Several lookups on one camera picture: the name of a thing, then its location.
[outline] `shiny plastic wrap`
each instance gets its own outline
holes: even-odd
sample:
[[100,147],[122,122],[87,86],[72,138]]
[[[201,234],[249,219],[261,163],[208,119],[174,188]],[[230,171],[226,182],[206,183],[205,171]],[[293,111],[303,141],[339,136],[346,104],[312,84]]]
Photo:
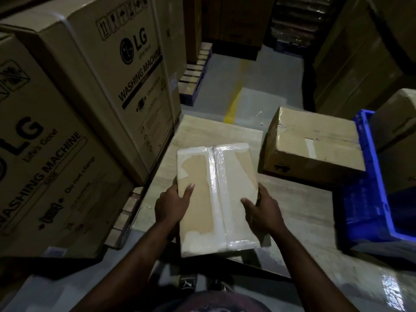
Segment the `shiny plastic wrap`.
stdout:
[[240,199],[257,201],[258,183],[248,143],[214,147],[221,207],[229,251],[261,247],[245,219]]
[[178,150],[177,169],[180,197],[189,184],[195,183],[188,210],[180,222],[181,256],[226,251],[213,150],[207,147]]
[[182,257],[261,247],[240,199],[257,201],[258,183],[247,143],[177,152],[178,193],[195,183],[188,210],[180,222]]

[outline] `blue crate rim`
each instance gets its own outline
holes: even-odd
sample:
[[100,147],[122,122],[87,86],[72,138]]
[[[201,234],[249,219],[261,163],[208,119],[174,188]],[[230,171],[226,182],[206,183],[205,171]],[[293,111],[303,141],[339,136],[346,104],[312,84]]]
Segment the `blue crate rim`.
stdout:
[[[358,112],[358,114],[356,116],[361,117],[362,120],[367,121],[367,114],[372,115],[374,113],[375,112],[372,111],[372,110],[362,109],[360,112]],[[369,138],[372,138],[371,131],[370,131],[370,126],[369,125],[363,125],[363,127],[366,131],[366,135],[369,136]],[[376,164],[376,166],[379,166],[379,159],[377,157],[376,148],[375,148],[374,142],[372,142],[372,140],[371,140],[371,142],[369,142],[369,146],[370,146],[370,151],[371,151],[372,156],[373,156],[374,164]],[[396,229],[394,227],[394,224],[393,224],[392,214],[391,214],[390,208],[388,206],[387,194],[386,194],[386,190],[384,189],[384,183],[383,183],[383,178],[382,178],[381,171],[378,168],[378,169],[375,169],[375,172],[376,172],[377,185],[378,185],[378,188],[380,189],[381,200],[383,202],[382,205],[383,205],[383,210],[384,210],[384,216],[386,218],[387,228],[388,228],[388,231],[389,231],[390,235],[397,238],[397,239],[400,239],[400,240],[416,242],[416,237],[408,236],[406,234],[398,233],[396,231]]]

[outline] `person's right hand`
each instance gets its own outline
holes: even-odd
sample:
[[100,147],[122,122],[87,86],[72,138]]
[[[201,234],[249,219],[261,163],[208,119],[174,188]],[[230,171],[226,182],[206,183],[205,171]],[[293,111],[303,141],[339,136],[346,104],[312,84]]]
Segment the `person's right hand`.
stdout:
[[270,234],[284,233],[287,228],[284,224],[278,202],[269,195],[267,189],[260,183],[259,190],[261,199],[258,207],[247,198],[241,199],[248,224],[250,226],[254,224],[257,229]]

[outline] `gray floor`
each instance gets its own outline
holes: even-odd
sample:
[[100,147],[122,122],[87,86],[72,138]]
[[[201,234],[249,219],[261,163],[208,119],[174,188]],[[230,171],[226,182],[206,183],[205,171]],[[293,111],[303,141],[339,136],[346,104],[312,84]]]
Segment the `gray floor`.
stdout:
[[[194,107],[183,113],[267,130],[279,106],[302,109],[303,65],[299,58],[263,47],[257,61],[214,54]],[[51,281],[32,276],[4,311],[69,311],[98,283],[143,235],[132,231],[125,247],[109,250],[102,262],[83,271]],[[177,267],[158,262],[159,285],[175,283]],[[287,281],[234,275],[235,291],[260,300],[273,312],[303,311],[294,284]],[[206,289],[199,276],[197,290]],[[360,311],[389,311],[371,302],[349,298]]]

